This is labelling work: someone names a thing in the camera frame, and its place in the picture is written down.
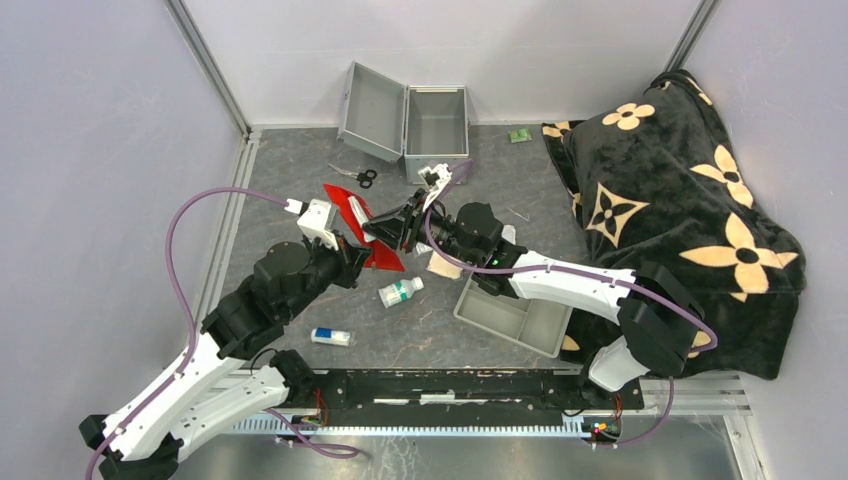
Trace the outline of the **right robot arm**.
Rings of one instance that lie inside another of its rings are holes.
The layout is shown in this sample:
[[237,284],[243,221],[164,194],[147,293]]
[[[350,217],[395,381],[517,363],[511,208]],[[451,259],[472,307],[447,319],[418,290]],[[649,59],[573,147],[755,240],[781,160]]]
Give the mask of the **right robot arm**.
[[612,401],[626,383],[644,374],[676,377],[693,352],[704,313],[694,296],[664,266],[603,269],[546,257],[504,238],[490,205],[471,202],[456,216],[443,215],[418,191],[402,206],[372,216],[347,200],[369,240],[409,252],[417,244],[471,272],[492,296],[544,300],[599,316],[620,328],[610,344],[590,355],[577,382],[591,408]]

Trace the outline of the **red first aid pouch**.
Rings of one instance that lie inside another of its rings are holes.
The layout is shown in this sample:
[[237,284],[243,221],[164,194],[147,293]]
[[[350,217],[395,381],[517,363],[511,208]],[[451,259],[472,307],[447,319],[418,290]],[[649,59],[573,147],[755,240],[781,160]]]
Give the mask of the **red first aid pouch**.
[[353,232],[354,236],[361,242],[363,246],[369,247],[372,250],[372,254],[370,258],[366,261],[365,266],[367,268],[374,268],[384,271],[405,272],[406,269],[399,256],[379,240],[376,240],[369,234],[364,233],[363,230],[357,224],[350,208],[350,205],[348,203],[348,198],[350,196],[357,197],[364,205],[371,219],[373,217],[373,214],[364,199],[361,196],[337,185],[324,183],[323,188],[330,201],[338,207],[339,214],[341,215],[344,222],[348,225],[350,230]]

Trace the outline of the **small teal strip packet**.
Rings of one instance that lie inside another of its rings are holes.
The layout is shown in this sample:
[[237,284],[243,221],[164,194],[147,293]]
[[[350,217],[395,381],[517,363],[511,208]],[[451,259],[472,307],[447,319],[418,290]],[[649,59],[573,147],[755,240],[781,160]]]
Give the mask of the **small teal strip packet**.
[[369,214],[367,213],[364,205],[357,197],[354,196],[350,196],[348,198],[348,203],[357,224],[361,229],[364,229],[364,225],[370,220]]

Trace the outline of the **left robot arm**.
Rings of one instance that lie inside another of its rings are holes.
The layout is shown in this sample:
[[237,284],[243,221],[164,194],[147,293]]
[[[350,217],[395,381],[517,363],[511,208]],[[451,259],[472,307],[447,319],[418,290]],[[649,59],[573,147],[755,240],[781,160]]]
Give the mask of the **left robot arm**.
[[354,288],[371,251],[344,239],[281,242],[202,321],[195,340],[138,399],[79,426],[105,479],[168,479],[198,447],[256,412],[286,403],[302,407],[316,390],[315,373],[295,350],[274,354],[234,387],[200,396],[255,359],[330,286]]

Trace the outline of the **grey metal case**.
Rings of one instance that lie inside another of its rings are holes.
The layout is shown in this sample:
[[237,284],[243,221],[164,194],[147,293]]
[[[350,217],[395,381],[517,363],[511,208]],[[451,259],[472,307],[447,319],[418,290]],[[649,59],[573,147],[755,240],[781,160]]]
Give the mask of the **grey metal case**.
[[407,182],[418,171],[470,157],[468,92],[464,85],[408,85],[359,62],[345,79],[337,138],[384,162],[400,162]]

